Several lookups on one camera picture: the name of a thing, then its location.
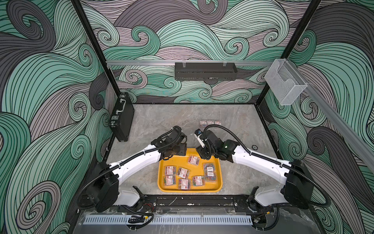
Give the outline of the paper clip box two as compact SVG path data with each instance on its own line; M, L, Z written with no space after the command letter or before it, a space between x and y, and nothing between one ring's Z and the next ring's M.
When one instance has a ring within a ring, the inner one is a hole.
M198 166L200 158L197 156L189 156L188 163L194 166Z

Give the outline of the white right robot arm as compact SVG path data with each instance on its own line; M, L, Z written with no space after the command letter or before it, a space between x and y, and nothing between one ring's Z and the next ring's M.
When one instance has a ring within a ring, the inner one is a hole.
M231 130L217 124L197 129L194 136L200 144L196 148L200 158L215 157L244 165L277 181L274 186L255 190L254 200L261 206L288 203L300 209L308 209L310 205L330 207L331 198L302 161L280 160L250 150Z

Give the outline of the paper clip box five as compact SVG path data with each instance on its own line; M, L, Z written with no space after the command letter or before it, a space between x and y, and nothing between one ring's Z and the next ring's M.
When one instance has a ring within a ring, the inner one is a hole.
M182 179L187 179L190 175L190 170L183 167L179 167L177 175Z

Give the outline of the paper clip box four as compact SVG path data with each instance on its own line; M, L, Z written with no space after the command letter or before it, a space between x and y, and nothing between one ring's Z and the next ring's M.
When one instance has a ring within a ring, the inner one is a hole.
M165 175L172 176L176 174L176 167L175 166L166 166L165 167Z

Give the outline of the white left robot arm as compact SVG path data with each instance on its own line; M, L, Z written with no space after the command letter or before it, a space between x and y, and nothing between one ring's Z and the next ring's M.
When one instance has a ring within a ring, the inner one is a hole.
M187 149L183 140L186 138L182 128L174 126L140 152L118 162L98 164L90 181L78 192L78 208L94 208L97 212L103 212L114 205L134 206L140 200L141 193L135 187L121 190L120 185L153 163L169 160L178 154L184 156Z

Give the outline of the paper clip box eleven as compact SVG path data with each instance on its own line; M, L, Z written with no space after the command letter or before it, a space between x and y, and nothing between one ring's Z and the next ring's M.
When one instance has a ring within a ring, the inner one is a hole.
M200 127L206 127L207 121L199 121Z

